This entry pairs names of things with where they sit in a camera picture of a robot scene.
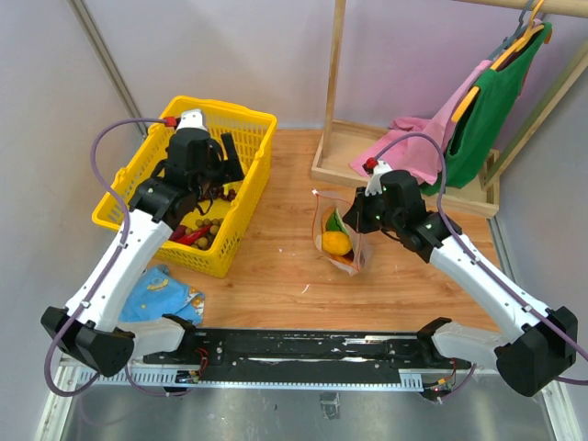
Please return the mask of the watermelon slice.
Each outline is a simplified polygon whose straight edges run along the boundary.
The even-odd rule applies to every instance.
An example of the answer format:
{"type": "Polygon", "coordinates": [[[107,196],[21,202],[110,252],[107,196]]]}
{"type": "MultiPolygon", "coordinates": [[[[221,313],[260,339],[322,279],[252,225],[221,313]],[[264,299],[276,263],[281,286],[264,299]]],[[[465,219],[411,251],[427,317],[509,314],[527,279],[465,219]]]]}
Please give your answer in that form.
{"type": "Polygon", "coordinates": [[[322,231],[342,232],[348,235],[348,230],[336,207],[329,208],[322,215],[322,231]]]}

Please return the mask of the clear zip top bag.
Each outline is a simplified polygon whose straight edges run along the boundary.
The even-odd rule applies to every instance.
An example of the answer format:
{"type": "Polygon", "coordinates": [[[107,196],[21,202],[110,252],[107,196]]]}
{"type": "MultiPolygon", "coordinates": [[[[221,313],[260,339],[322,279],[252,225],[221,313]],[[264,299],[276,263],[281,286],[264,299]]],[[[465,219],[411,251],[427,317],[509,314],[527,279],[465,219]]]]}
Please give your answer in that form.
{"type": "Polygon", "coordinates": [[[370,257],[370,249],[363,236],[343,220],[351,203],[332,191],[313,189],[312,194],[315,210],[311,237],[316,249],[348,275],[360,273],[370,257]]]}

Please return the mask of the yellow pear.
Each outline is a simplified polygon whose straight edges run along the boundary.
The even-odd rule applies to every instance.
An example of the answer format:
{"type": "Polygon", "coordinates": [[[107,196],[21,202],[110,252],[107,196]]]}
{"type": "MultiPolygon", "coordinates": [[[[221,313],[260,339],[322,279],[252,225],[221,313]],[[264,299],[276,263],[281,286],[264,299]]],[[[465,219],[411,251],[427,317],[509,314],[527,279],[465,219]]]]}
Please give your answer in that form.
{"type": "Polygon", "coordinates": [[[346,255],[353,250],[349,236],[342,232],[324,232],[321,239],[322,249],[328,254],[346,255]]]}

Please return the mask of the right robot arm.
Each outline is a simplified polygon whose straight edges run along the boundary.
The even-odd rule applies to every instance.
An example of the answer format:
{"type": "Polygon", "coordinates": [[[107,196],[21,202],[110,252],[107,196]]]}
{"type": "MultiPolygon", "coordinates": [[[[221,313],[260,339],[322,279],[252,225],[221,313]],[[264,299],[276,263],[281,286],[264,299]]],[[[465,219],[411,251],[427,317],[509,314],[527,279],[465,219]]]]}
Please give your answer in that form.
{"type": "Polygon", "coordinates": [[[524,292],[498,270],[442,212],[426,208],[416,179],[379,162],[356,190],[344,223],[357,233],[393,232],[409,251],[452,278],[494,320],[496,333],[447,318],[428,323],[418,360],[435,368],[448,358],[496,370],[517,393],[532,397],[576,361],[578,319],[524,292]]]}

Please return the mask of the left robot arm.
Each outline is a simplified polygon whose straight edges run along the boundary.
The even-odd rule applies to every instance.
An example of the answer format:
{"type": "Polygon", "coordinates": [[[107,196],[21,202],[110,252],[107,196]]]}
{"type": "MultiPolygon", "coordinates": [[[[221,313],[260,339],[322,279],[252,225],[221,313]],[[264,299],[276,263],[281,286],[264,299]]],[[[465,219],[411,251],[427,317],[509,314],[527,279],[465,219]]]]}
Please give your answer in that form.
{"type": "Polygon", "coordinates": [[[148,322],[121,322],[126,300],[143,270],[183,218],[198,209],[212,189],[243,180],[231,134],[213,140],[203,129],[178,129],[167,157],[122,205],[123,223],[107,253],[63,308],[49,307],[41,325],[51,346],[103,377],[118,374],[130,360],[166,353],[176,363],[197,352],[195,326],[173,314],[148,322]]]}

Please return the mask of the dark red grape bunch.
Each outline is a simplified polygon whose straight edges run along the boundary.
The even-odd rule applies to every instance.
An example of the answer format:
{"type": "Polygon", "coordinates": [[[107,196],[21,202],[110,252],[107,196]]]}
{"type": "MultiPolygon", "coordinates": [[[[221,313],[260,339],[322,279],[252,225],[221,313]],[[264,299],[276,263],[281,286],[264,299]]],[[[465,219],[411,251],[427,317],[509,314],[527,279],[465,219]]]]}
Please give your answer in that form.
{"type": "Polygon", "coordinates": [[[200,201],[214,201],[216,199],[220,199],[223,201],[231,202],[236,198],[236,194],[236,190],[231,186],[214,187],[209,188],[200,198],[200,201]]]}

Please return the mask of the yellow plastic basket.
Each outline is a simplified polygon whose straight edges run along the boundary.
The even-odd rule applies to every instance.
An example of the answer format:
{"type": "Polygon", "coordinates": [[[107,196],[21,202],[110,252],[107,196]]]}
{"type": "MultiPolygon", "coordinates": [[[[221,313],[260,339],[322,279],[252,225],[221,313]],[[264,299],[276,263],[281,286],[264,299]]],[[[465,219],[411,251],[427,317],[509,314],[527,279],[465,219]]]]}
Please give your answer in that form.
{"type": "MultiPolygon", "coordinates": [[[[221,142],[223,133],[232,135],[244,180],[225,185],[225,194],[234,192],[231,201],[217,199],[206,216],[202,217],[194,210],[183,218],[181,225],[194,231],[200,225],[200,220],[222,220],[220,230],[208,250],[168,241],[160,247],[155,257],[223,278],[229,271],[270,176],[272,140],[277,118],[237,104],[190,96],[173,98],[161,116],[180,117],[183,112],[194,108],[202,111],[205,127],[215,141],[221,142]]],[[[161,127],[161,124],[157,126],[160,127],[151,126],[148,129],[141,147],[130,162],[115,174],[112,187],[127,203],[138,184],[166,157],[165,148],[174,131],[161,127]]],[[[122,207],[105,193],[93,211],[92,221],[95,225],[116,232],[123,221],[122,207]]]]}

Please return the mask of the wooden clothes rack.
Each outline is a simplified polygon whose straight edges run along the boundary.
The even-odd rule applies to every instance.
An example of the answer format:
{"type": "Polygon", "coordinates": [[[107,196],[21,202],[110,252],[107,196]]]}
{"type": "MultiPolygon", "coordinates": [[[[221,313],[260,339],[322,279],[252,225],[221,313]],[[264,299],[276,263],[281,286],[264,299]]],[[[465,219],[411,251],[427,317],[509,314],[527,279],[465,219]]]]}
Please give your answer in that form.
{"type": "MultiPolygon", "coordinates": [[[[312,162],[311,176],[344,187],[364,185],[368,181],[368,173],[363,170],[364,162],[373,162],[381,147],[387,149],[381,156],[383,162],[393,169],[415,172],[417,181],[424,184],[433,172],[441,170],[441,158],[418,130],[423,129],[426,135],[440,141],[447,159],[449,142],[456,134],[456,123],[449,112],[458,110],[457,99],[466,96],[466,87],[488,70],[490,64],[479,63],[463,86],[430,120],[399,119],[390,129],[338,120],[334,117],[334,104],[343,45],[345,5],[345,1],[337,1],[334,5],[324,128],[312,162]]],[[[500,206],[502,174],[586,70],[587,44],[583,43],[508,145],[500,151],[489,150],[474,179],[463,187],[449,189],[448,195],[444,197],[447,207],[486,219],[494,216],[500,206]]]]}

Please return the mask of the pink shirt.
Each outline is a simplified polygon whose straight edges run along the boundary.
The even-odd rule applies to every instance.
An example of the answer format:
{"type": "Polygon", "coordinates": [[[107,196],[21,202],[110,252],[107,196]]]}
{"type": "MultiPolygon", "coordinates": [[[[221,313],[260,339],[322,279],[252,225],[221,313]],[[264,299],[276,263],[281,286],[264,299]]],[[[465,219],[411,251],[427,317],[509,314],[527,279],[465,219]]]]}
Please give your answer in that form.
{"type": "MultiPolygon", "coordinates": [[[[431,137],[444,153],[456,127],[456,124],[451,121],[451,116],[474,82],[491,64],[489,60],[481,61],[431,119],[417,117],[394,119],[390,130],[354,158],[349,163],[350,168],[359,175],[367,176],[363,168],[366,160],[370,157],[375,158],[376,154],[391,142],[410,132],[421,132],[431,137]]],[[[382,155],[381,160],[387,162],[393,170],[410,172],[420,184],[432,185],[441,171],[441,162],[436,149],[429,141],[421,137],[411,137],[398,142],[382,155]]]]}

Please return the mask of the brown longan bunch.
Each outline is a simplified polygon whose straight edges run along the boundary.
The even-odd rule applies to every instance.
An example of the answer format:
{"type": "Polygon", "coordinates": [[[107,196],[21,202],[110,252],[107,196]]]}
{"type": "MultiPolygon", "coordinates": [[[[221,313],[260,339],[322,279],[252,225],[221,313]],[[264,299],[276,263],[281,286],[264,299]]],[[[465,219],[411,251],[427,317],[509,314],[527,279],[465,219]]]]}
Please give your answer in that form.
{"type": "Polygon", "coordinates": [[[207,251],[213,245],[222,223],[221,218],[198,220],[196,228],[186,228],[184,235],[177,241],[183,245],[207,251]]]}

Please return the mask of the red chili pepper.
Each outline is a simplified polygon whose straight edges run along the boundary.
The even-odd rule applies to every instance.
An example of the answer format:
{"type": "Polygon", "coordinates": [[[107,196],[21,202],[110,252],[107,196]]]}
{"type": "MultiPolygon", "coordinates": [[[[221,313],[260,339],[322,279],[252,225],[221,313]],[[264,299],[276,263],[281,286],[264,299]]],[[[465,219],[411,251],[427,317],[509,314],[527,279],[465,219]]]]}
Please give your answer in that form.
{"type": "Polygon", "coordinates": [[[180,237],[176,240],[177,243],[191,246],[196,243],[200,238],[205,237],[208,233],[212,225],[203,226],[202,228],[193,231],[189,234],[185,234],[184,236],[180,237]]]}

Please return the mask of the green shirt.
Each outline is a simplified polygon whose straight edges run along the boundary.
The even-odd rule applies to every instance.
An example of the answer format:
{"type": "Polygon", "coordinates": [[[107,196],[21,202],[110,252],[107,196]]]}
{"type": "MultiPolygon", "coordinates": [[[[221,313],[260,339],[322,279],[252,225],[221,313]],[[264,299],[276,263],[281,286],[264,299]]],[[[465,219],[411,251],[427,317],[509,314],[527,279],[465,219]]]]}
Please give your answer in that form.
{"type": "Polygon", "coordinates": [[[545,23],[530,47],[499,72],[485,70],[475,81],[481,90],[459,120],[447,147],[445,164],[447,187],[462,188],[481,170],[516,99],[522,92],[526,75],[541,46],[552,34],[552,25],[545,23]]]}

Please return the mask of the blue patterned cloth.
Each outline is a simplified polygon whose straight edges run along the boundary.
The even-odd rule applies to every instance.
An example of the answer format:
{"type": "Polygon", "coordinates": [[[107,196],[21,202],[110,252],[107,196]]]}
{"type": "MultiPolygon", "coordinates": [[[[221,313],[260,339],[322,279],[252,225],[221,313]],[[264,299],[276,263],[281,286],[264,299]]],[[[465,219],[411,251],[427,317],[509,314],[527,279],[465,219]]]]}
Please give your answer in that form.
{"type": "Polygon", "coordinates": [[[119,315],[119,322],[150,322],[174,315],[195,325],[202,322],[206,296],[171,277],[167,265],[143,271],[119,315]]]}

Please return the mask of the grey hanger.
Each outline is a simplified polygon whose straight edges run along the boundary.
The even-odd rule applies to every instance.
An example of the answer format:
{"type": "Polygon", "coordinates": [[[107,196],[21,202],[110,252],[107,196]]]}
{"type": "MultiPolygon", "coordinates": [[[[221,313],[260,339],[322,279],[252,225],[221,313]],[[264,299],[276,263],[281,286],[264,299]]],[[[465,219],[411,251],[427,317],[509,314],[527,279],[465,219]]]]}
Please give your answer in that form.
{"type": "MultiPolygon", "coordinates": [[[[489,61],[492,61],[492,58],[495,57],[499,53],[500,50],[505,49],[510,44],[510,42],[514,39],[515,35],[518,34],[519,32],[522,32],[523,28],[526,27],[532,19],[538,19],[537,14],[540,10],[540,7],[542,7],[543,3],[544,3],[544,0],[527,1],[526,2],[521,14],[519,15],[518,26],[515,29],[514,33],[510,37],[506,37],[503,40],[503,42],[493,52],[491,52],[489,54],[489,56],[487,57],[487,59],[489,61]]],[[[508,62],[513,62],[515,59],[519,58],[523,54],[523,52],[526,51],[530,47],[530,45],[535,40],[535,38],[538,34],[536,34],[532,38],[532,40],[523,48],[523,50],[521,52],[516,54],[512,59],[508,60],[506,62],[506,64],[508,62]]]]}

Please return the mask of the yellow hanger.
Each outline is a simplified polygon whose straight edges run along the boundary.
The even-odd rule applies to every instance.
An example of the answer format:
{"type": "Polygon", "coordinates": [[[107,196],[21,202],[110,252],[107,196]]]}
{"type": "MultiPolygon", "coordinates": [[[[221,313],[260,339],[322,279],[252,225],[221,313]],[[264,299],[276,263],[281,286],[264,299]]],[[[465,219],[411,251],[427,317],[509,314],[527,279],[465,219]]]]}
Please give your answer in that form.
{"type": "MultiPolygon", "coordinates": [[[[489,69],[495,72],[499,72],[501,69],[503,69],[506,66],[506,62],[521,52],[523,48],[532,40],[532,38],[544,27],[544,22],[538,19],[532,19],[529,24],[523,28],[522,32],[519,32],[514,36],[514,39],[505,49],[500,50],[499,53],[492,58],[492,64],[489,69]]],[[[478,85],[474,85],[468,91],[451,116],[452,122],[459,122],[459,120],[465,115],[468,108],[473,104],[474,99],[477,97],[480,90],[481,88],[478,85]]]]}

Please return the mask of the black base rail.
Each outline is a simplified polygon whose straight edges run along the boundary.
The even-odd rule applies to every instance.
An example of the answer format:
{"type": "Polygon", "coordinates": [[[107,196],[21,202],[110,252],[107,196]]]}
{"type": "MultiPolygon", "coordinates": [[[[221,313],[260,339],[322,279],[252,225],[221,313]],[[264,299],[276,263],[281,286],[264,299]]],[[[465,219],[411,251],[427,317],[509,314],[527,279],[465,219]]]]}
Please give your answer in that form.
{"type": "Polygon", "coordinates": [[[417,391],[452,383],[467,361],[437,356],[415,333],[199,328],[181,356],[141,358],[171,368],[172,386],[417,391]]]}

